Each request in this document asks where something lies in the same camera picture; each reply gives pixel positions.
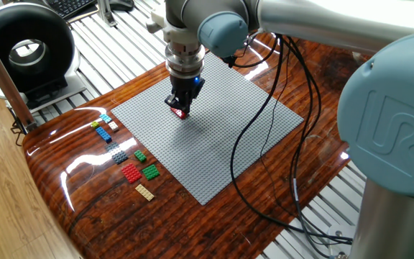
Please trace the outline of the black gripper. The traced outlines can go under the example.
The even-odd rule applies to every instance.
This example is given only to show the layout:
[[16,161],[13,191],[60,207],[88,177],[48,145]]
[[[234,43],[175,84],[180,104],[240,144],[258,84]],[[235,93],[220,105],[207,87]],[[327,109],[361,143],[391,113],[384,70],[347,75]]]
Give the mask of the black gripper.
[[201,92],[205,79],[200,76],[193,78],[170,76],[170,82],[172,84],[172,91],[165,99],[165,103],[171,108],[180,110],[184,114],[188,114],[190,105]]

